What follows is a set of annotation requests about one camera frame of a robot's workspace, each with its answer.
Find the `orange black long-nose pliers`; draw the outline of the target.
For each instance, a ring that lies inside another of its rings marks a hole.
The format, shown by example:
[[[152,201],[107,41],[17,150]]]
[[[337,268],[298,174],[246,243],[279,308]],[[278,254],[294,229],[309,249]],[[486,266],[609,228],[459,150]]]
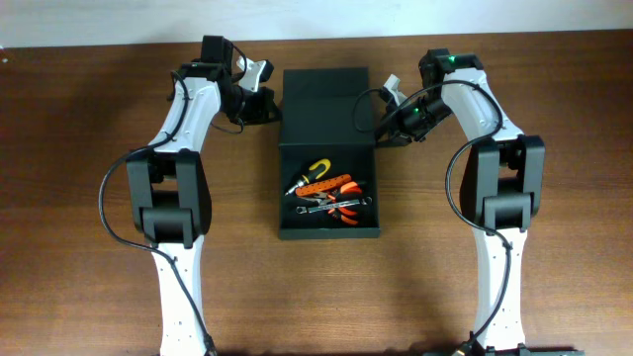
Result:
[[[349,175],[298,188],[296,196],[317,206],[325,206],[324,211],[331,218],[352,226],[360,224],[358,207],[367,203],[361,186]]]

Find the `black cardboard box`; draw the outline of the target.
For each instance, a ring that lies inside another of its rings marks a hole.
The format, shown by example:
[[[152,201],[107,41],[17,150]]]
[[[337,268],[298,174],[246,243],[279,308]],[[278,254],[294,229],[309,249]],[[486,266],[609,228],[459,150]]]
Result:
[[[380,235],[375,139],[362,133],[373,124],[366,67],[287,69],[283,74],[283,110],[279,136],[279,238],[282,240],[377,238]],[[321,159],[331,162],[326,179],[348,174],[363,197],[372,202],[355,206],[356,216],[333,217],[326,211],[298,214],[309,201],[289,190],[302,173]]]

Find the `yellow black stubby screwdriver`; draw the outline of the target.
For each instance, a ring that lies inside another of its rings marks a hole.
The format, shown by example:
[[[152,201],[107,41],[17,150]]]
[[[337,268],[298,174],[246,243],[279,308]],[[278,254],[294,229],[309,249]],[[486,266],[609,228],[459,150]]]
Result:
[[[331,167],[331,162],[323,158],[313,163],[305,173],[292,185],[285,193],[286,196],[293,194],[298,188],[310,185],[320,179]]]

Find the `silver combination wrench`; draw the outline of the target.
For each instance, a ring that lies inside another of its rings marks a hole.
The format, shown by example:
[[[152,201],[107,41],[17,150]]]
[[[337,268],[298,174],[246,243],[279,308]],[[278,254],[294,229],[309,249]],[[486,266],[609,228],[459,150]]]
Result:
[[[314,206],[314,207],[296,207],[296,213],[299,215],[312,214],[312,213],[316,213],[320,211],[330,211],[333,209],[346,208],[346,207],[351,207],[351,206],[358,206],[358,205],[367,206],[367,205],[371,205],[372,202],[373,200],[371,197],[364,197],[361,199],[348,200],[348,201],[326,204],[326,205],[319,205],[319,206]]]

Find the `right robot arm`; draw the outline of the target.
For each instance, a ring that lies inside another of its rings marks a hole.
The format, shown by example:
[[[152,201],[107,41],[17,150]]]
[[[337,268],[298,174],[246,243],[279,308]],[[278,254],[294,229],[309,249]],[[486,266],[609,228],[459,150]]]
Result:
[[[506,115],[484,70],[453,69],[406,96],[391,75],[381,88],[391,109],[386,125],[405,142],[425,137],[437,119],[454,115],[468,156],[459,194],[447,201],[472,229],[477,248],[478,305],[474,328],[457,355],[526,355],[521,320],[521,267],[527,232],[539,211],[545,144]]]

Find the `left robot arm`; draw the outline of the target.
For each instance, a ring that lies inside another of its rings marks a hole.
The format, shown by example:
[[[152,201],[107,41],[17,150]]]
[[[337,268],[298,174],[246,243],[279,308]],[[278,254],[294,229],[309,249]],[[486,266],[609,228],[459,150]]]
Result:
[[[276,120],[274,93],[257,80],[177,74],[171,107],[156,137],[126,158],[133,221],[155,263],[162,355],[214,355],[202,301],[201,260],[212,198],[201,151],[217,114],[238,125]]]

